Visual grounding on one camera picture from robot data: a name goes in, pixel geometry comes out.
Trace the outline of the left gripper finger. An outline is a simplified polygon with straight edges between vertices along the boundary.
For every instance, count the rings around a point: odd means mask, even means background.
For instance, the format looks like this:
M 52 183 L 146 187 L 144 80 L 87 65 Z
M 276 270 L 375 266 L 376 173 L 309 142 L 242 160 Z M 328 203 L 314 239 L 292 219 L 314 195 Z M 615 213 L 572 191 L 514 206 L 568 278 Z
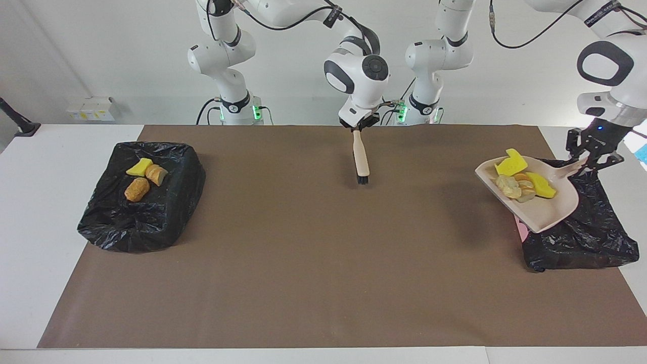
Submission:
M 594 150 L 589 153 L 589 170 L 597 173 L 598 171 L 615 166 L 625 161 L 622 155 L 617 151 L 603 152 L 601 150 Z
M 569 162 L 575 162 L 585 153 L 589 152 L 589 135 L 587 129 L 574 127 L 568 131 L 566 137 L 566 151 L 569 152 Z

